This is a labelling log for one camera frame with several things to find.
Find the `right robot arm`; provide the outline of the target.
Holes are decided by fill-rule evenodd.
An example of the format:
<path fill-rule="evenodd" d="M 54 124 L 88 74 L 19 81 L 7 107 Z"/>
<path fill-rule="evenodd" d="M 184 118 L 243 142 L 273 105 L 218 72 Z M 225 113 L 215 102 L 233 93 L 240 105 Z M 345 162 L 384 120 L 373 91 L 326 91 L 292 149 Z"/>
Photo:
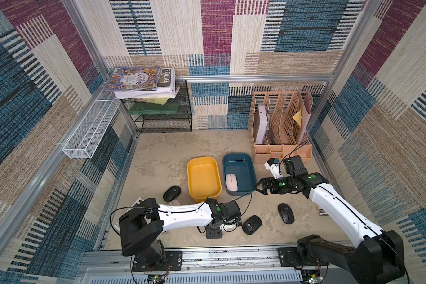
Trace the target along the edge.
<path fill-rule="evenodd" d="M 408 272 L 404 242 L 394 230 L 385 231 L 353 208 L 320 173 L 309 173 L 299 156 L 269 159 L 265 168 L 272 177 L 262 178 L 255 191 L 267 194 L 303 194 L 318 205 L 345 232 L 351 246 L 309 235 L 280 258 L 295 268 L 314 264 L 340 267 L 360 284 L 387 284 Z"/>

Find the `pink mouse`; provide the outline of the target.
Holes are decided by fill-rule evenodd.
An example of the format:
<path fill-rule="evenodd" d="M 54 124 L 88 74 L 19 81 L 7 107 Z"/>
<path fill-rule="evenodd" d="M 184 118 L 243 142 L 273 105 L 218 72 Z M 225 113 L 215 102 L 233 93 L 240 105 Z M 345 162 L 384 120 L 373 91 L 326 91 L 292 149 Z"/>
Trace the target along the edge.
<path fill-rule="evenodd" d="M 230 192 L 237 192 L 238 191 L 238 182 L 235 174 L 229 173 L 226 174 L 225 177 L 226 180 L 226 188 Z"/>

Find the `yellow plastic storage box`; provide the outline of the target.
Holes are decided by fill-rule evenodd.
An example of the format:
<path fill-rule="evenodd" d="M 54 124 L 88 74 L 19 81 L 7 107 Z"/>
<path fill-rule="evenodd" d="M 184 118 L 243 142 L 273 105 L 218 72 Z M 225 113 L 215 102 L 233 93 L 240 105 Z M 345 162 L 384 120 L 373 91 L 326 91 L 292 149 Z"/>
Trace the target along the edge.
<path fill-rule="evenodd" d="M 187 164 L 189 195 L 197 202 L 215 199 L 222 191 L 218 164 L 213 157 L 191 159 Z"/>

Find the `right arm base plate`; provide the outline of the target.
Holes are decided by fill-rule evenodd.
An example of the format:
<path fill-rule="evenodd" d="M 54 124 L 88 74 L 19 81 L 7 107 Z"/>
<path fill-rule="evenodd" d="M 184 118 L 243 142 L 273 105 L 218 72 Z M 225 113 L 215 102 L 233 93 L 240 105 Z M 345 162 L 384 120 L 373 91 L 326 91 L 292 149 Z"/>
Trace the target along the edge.
<path fill-rule="evenodd" d="M 329 266 L 328 262 L 320 260 L 317 262 L 314 259 L 303 259 L 299 256 L 296 247 L 279 247 L 277 248 L 278 258 L 282 267 L 291 267 L 297 270 L 301 270 L 304 267 L 309 266 Z"/>

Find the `teal plastic storage box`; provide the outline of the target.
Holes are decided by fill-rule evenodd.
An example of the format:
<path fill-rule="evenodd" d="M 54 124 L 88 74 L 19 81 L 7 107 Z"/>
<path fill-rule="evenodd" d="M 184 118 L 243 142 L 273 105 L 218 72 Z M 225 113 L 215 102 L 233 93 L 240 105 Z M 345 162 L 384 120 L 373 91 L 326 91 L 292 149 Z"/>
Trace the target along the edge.
<path fill-rule="evenodd" d="M 238 191 L 226 191 L 232 196 L 242 196 L 253 191 L 257 184 L 256 174 L 254 170 L 253 160 L 246 153 L 229 153 L 222 159 L 224 178 L 226 174 L 232 173 L 236 175 L 238 182 Z"/>

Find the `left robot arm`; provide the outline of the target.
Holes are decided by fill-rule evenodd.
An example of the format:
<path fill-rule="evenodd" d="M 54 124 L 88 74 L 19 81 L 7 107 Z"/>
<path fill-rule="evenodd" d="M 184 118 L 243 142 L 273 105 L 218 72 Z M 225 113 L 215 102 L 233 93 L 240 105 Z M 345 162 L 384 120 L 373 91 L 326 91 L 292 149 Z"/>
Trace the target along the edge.
<path fill-rule="evenodd" d="M 222 228 L 241 225 L 241 211 L 235 200 L 219 203 L 207 198 L 194 205 L 158 204 L 148 198 L 124 213 L 118 220 L 121 252 L 134 257 L 151 269 L 159 269 L 169 260 L 159 236 L 185 228 L 203 227 L 209 239 L 222 238 Z"/>

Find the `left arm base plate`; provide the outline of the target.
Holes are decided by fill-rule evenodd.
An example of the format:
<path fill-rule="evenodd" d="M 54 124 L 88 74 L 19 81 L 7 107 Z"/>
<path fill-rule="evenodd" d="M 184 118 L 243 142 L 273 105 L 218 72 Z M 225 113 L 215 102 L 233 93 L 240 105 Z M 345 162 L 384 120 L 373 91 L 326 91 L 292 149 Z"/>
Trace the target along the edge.
<path fill-rule="evenodd" d="M 166 250 L 165 258 L 155 264 L 149 265 L 143 257 L 136 254 L 134 256 L 132 272 L 153 272 L 153 271 L 180 271 L 182 268 L 183 251 Z"/>

